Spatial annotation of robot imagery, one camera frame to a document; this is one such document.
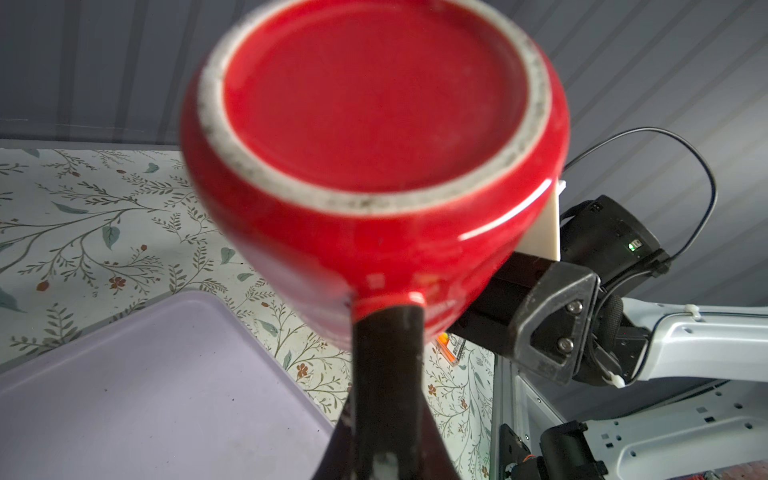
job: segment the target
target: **black cable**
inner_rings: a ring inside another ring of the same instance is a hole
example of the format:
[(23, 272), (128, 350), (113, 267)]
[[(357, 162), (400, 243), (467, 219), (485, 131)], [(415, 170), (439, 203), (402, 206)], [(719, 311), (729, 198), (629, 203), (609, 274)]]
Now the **black cable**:
[(571, 169), (574, 165), (576, 165), (578, 162), (582, 161), (585, 157), (587, 157), (592, 152), (596, 151), (598, 148), (605, 146), (606, 144), (611, 143), (614, 140), (617, 140), (619, 138), (622, 138), (625, 135), (629, 134), (636, 134), (644, 131), (652, 131), (657, 134), (667, 135), (669, 138), (673, 138), (680, 142), (685, 148), (688, 149), (690, 153), (696, 158), (696, 160), (699, 161), (701, 164), (701, 167), (704, 169), (704, 172), (707, 174), (707, 177), (710, 181), (710, 188), (712, 190), (712, 194), (710, 196), (710, 204), (707, 207), (707, 211), (704, 212), (704, 216), (701, 217), (701, 221), (696, 226), (696, 229), (694, 232), (690, 235), (688, 238), (688, 241), (683, 245), (682, 248), (680, 248), (677, 253), (675, 253), (672, 257), (669, 258), (669, 260), (666, 261), (667, 264), (672, 263), (675, 261), (680, 255), (686, 252), (690, 248), (690, 246), (693, 244), (693, 242), (696, 240), (696, 238), (699, 236), (699, 233), (701, 233), (701, 230), (704, 228), (704, 225), (707, 224), (707, 221), (712, 216), (712, 210), (715, 208), (715, 203), (717, 202), (717, 183), (715, 182), (715, 176), (712, 173), (712, 169), (710, 168), (709, 164), (706, 160), (704, 160), (704, 157), (699, 153), (699, 151), (692, 145), (690, 142), (684, 138), (682, 138), (680, 135), (675, 134), (674, 132), (671, 132), (669, 130), (664, 130), (663, 128), (658, 127), (638, 127), (638, 128), (632, 128), (630, 130), (622, 131), (620, 133), (615, 134), (612, 137), (609, 137), (607, 140), (603, 140), (599, 144), (594, 145), (593, 147), (589, 147), (587, 150), (581, 152), (579, 155), (577, 155), (576, 158), (569, 161), (565, 167), (563, 167), (563, 173)]
[[(674, 132), (671, 132), (669, 130), (664, 130), (663, 128), (658, 128), (658, 127), (631, 128), (630, 130), (626, 130), (626, 131), (622, 131), (620, 133), (617, 133), (617, 134), (613, 135), (612, 137), (609, 137), (607, 140), (604, 140), (604, 141), (600, 142), (599, 144), (596, 144), (596, 145), (594, 145), (592, 147), (589, 147), (587, 150), (581, 152), (579, 155), (576, 156), (576, 158), (574, 158), (573, 160), (571, 160), (570, 162), (568, 162), (565, 165), (565, 167), (563, 168), (563, 172), (566, 172), (569, 169), (571, 169), (574, 165), (576, 165), (578, 162), (583, 160), (585, 157), (587, 157), (592, 152), (596, 151), (598, 148), (601, 148), (601, 147), (605, 146), (606, 144), (611, 143), (614, 140), (622, 138), (625, 135), (636, 134), (636, 133), (640, 133), (640, 132), (644, 132), (644, 131), (649, 131), (649, 132), (654, 132), (654, 133), (657, 133), (657, 134), (666, 135), (666, 136), (668, 136), (670, 138), (673, 138), (674, 140), (677, 140), (678, 142), (680, 142), (685, 148), (688, 149), (688, 151), (690, 153), (692, 153), (692, 155), (696, 158), (696, 160), (699, 161), (699, 163), (701, 164), (701, 167), (704, 169), (704, 173), (707, 175), (707, 178), (710, 181), (710, 189), (711, 189), (712, 194), (710, 195), (710, 203), (707, 206), (707, 210), (704, 212), (704, 215), (701, 217), (701, 220), (699, 221), (699, 224), (694, 229), (694, 232), (688, 238), (688, 241), (673, 256), (669, 257), (667, 260), (664, 261), (664, 265), (669, 266), (680, 255), (685, 253), (690, 248), (690, 246), (694, 243), (694, 241), (699, 237), (699, 234), (701, 233), (701, 230), (704, 228), (704, 225), (707, 224), (707, 221), (712, 216), (712, 210), (714, 210), (715, 203), (717, 202), (717, 183), (715, 182), (715, 176), (712, 173), (712, 169), (710, 168), (710, 166), (707, 163), (707, 161), (704, 160), (704, 157), (701, 155), (701, 153), (699, 153), (699, 151), (689, 141), (687, 141), (686, 139), (682, 138), (680, 135), (675, 134)], [(594, 310), (594, 314), (593, 314), (594, 317), (593, 317), (593, 320), (592, 320), (592, 322), (590, 324), (589, 332), (588, 332), (588, 337), (587, 337), (587, 340), (588, 340), (587, 341), (588, 353), (589, 353), (590, 358), (594, 362), (594, 364), (597, 365), (600, 368), (600, 370), (602, 370), (603, 374), (607, 378), (611, 377), (612, 372), (610, 372), (607, 368), (605, 368), (605, 366), (602, 363), (600, 363), (598, 361), (598, 359), (594, 355), (594, 344), (593, 344), (593, 342), (594, 342), (594, 339), (593, 339), (593, 336), (594, 336), (594, 321), (597, 319), (600, 310), (602, 310), (603, 306), (605, 305), (605, 302), (606, 302), (607, 298), (613, 292), (615, 292), (616, 289), (619, 286), (623, 285), (628, 280), (632, 280), (633, 278), (637, 278), (637, 277), (643, 276), (643, 275), (651, 275), (653, 272), (654, 272), (653, 270), (643, 270), (643, 271), (640, 271), (640, 272), (632, 273), (631, 275), (627, 275), (626, 277), (617, 280), (614, 283), (614, 285), (608, 291), (606, 291), (605, 295), (603, 295), (603, 297), (601, 298), (600, 302), (598, 303), (598, 307)], [(647, 349), (646, 349), (645, 357), (642, 360), (642, 363), (645, 363), (645, 359), (646, 358), (647, 358)], [(632, 382), (634, 382), (634, 380), (636, 378), (637, 378), (637, 375), (633, 376), (633, 378), (630, 381), (630, 384)]]

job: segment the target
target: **unglazed rim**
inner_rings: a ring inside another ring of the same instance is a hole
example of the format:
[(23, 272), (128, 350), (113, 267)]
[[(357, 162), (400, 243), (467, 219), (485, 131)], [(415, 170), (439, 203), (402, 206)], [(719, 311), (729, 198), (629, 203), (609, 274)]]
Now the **unglazed rim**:
[(240, 139), (227, 116), (224, 79), (232, 57), (264, 22), (308, 0), (282, 0), (260, 7), (233, 26), (216, 45), (200, 73), (197, 112), (202, 131), (217, 156), (241, 179), (290, 204), (328, 214), (390, 216), (424, 210), (473, 194), (504, 177), (527, 157), (544, 133), (552, 105), (549, 75), (533, 41), (515, 24), (479, 0), (442, 0), (468, 10), (509, 40), (528, 82), (528, 102), (507, 143), (473, 170), (429, 187), (395, 193), (361, 193), (321, 187), (277, 170)]

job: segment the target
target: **gray wall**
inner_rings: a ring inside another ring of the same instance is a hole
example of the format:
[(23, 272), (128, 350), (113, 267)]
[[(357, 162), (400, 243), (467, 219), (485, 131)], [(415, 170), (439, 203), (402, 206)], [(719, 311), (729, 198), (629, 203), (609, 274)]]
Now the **gray wall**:
[[(184, 87), (259, 0), (0, 2), (0, 138), (175, 144)], [(568, 91), (571, 156), (623, 129), (670, 128), (720, 182), (709, 227), (643, 300), (768, 303), (768, 2), (494, 0), (552, 58)], [(565, 206), (619, 200), (669, 250), (707, 184), (672, 140), (638, 135), (569, 171)]]

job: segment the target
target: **red glazed surface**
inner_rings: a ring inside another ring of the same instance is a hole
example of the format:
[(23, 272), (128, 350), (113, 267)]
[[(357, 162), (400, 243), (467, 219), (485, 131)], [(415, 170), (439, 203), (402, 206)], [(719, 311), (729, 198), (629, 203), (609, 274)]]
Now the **red glazed surface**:
[[(345, 347), (354, 319), (416, 303), (430, 340), (479, 295), (557, 182), (568, 111), (541, 61), (551, 103), (533, 144), (487, 184), (427, 195), (426, 207), (377, 210), (371, 200), (335, 211), (259, 183), (212, 146), (199, 78), (184, 102), (182, 150), (212, 216), (318, 333)], [(332, 195), (422, 192), (471, 174), (515, 134), (531, 106), (520, 62), (493, 27), (450, 2), (315, 0), (247, 35), (219, 94), (232, 135), (267, 170)]]

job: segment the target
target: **white metal frame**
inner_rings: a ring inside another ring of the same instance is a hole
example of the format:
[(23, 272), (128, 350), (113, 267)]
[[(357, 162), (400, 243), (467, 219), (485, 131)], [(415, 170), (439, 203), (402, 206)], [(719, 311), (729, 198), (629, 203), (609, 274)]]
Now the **white metal frame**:
[(639, 380), (669, 376), (768, 382), (768, 307), (684, 306), (624, 299), (652, 332)]
[(606, 480), (673, 478), (768, 456), (768, 384), (728, 382), (620, 419), (586, 422)]

